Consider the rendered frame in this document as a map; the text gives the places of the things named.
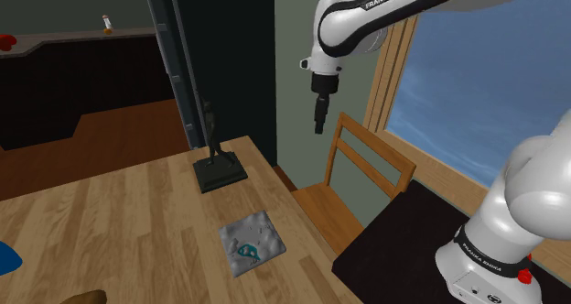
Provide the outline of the wooden framed window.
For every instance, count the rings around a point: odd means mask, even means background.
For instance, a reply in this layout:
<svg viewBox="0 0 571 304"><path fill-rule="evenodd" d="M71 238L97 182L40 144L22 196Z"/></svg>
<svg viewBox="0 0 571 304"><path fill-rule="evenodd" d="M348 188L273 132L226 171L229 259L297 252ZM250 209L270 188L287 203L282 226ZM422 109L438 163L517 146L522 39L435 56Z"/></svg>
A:
<svg viewBox="0 0 571 304"><path fill-rule="evenodd" d="M515 0L391 27L363 124L472 213L512 149L570 109L571 0Z"/></svg>

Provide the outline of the blue rounded object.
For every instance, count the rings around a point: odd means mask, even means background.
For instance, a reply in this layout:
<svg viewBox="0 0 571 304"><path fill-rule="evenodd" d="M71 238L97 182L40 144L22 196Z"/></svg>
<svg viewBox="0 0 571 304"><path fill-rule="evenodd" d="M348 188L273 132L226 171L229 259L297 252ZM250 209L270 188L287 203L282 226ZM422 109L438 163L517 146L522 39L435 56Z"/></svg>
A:
<svg viewBox="0 0 571 304"><path fill-rule="evenodd" d="M17 270L22 264L21 256L12 247L0 241L0 276Z"/></svg>

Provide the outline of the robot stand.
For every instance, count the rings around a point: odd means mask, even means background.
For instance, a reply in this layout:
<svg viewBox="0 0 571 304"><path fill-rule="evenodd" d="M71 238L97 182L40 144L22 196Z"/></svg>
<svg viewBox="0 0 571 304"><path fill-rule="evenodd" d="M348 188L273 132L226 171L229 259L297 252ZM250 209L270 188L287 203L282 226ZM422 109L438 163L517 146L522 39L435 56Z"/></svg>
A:
<svg viewBox="0 0 571 304"><path fill-rule="evenodd" d="M504 190L498 179L467 217L413 180L332 271L363 304L571 304L571 288L534 262L569 221L530 209L514 220Z"/></svg>

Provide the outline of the dark kitchen counter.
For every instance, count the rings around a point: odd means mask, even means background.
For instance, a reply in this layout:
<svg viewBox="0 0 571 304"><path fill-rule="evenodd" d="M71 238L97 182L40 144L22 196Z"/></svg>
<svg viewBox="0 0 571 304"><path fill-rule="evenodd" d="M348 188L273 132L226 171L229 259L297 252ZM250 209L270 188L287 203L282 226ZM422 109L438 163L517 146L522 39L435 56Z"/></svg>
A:
<svg viewBox="0 0 571 304"><path fill-rule="evenodd" d="M81 117L173 93L151 27L0 35L0 147L70 138Z"/></svg>

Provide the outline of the dark door with grey frame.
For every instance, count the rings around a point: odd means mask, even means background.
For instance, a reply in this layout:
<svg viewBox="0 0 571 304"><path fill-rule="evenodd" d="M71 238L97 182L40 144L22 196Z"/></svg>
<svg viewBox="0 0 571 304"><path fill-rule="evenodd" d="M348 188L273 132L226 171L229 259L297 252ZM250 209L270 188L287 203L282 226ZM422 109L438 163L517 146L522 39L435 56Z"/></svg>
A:
<svg viewBox="0 0 571 304"><path fill-rule="evenodd" d="M277 163L275 0L147 0L189 148L249 136Z"/></svg>

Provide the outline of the brown rounded object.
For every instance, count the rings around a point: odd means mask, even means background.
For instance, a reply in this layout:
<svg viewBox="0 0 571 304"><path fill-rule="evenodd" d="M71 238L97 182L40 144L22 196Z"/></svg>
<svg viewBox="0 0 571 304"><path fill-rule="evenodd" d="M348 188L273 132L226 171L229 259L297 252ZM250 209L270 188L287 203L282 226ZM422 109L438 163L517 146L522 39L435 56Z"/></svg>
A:
<svg viewBox="0 0 571 304"><path fill-rule="evenodd" d="M60 304L107 304L106 292L102 289L95 289L74 295L63 300Z"/></svg>

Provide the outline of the wooden table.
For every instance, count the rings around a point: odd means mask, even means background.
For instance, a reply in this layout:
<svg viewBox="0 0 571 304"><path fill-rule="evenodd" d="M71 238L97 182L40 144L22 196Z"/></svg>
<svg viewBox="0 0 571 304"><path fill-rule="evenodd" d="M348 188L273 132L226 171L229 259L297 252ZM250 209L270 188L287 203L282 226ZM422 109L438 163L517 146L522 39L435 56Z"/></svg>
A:
<svg viewBox="0 0 571 304"><path fill-rule="evenodd" d="M225 143L248 177L202 193L196 149L0 201L0 241L22 266L0 304L60 304L101 289L108 304L360 304L335 253L252 140ZM285 252L233 277L219 229L266 211Z"/></svg>

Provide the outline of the grey square cloth teal print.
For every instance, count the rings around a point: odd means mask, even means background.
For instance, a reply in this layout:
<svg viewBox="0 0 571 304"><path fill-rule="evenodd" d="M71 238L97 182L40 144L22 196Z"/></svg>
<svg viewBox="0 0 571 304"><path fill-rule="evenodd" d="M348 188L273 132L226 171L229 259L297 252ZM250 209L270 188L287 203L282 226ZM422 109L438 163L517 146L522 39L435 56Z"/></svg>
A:
<svg viewBox="0 0 571 304"><path fill-rule="evenodd" d="M286 246L266 211L222 226L218 233L233 277L286 252Z"/></svg>

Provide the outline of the wooden chair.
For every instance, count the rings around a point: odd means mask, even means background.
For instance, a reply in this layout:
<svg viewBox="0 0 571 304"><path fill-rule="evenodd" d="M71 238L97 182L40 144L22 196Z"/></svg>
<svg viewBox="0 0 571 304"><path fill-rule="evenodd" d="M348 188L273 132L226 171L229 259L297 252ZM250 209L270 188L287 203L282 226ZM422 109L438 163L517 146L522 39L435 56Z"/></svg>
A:
<svg viewBox="0 0 571 304"><path fill-rule="evenodd" d="M390 180L341 138L341 133L344 129L351 132L364 145L400 172L396 184L392 184ZM416 169L416 165L395 148L382 141L347 114L339 114L339 120L329 150L324 180L318 184L292 192L297 203L337 255L342 253L363 231L363 226L334 189L330 187L334 160L336 153L339 151L390 199L394 199L398 194L407 190Z"/></svg>

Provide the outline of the black figure on base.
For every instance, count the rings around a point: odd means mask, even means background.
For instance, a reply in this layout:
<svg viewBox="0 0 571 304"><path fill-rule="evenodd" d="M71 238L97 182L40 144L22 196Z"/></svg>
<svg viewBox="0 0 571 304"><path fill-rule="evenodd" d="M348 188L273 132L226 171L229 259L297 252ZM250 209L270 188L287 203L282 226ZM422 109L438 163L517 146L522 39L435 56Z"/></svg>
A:
<svg viewBox="0 0 571 304"><path fill-rule="evenodd" d="M207 133L209 156L193 164L201 193L225 187L243 179L248 175L234 152L226 152L221 148L217 137L216 117L211 102L199 95L202 104L202 115Z"/></svg>

